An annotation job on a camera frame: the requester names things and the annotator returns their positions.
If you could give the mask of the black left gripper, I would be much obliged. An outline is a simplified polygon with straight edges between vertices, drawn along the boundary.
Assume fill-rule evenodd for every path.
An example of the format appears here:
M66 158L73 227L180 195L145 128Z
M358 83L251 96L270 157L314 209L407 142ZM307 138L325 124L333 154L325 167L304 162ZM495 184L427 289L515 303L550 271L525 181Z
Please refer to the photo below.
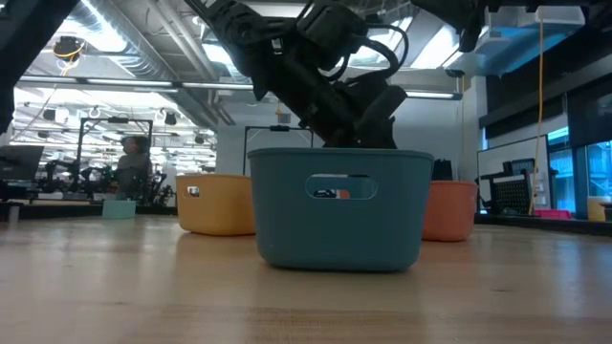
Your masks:
M405 99L405 90L383 76L347 78L315 93L305 126L326 147L395 149L394 113Z

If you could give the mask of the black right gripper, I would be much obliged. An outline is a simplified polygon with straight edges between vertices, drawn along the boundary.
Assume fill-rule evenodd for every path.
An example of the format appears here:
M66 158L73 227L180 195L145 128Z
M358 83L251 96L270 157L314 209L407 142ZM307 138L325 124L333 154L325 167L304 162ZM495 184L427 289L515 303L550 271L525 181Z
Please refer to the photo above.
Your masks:
M411 0L411 3L451 25L459 35L461 53L475 49L485 21L485 0Z

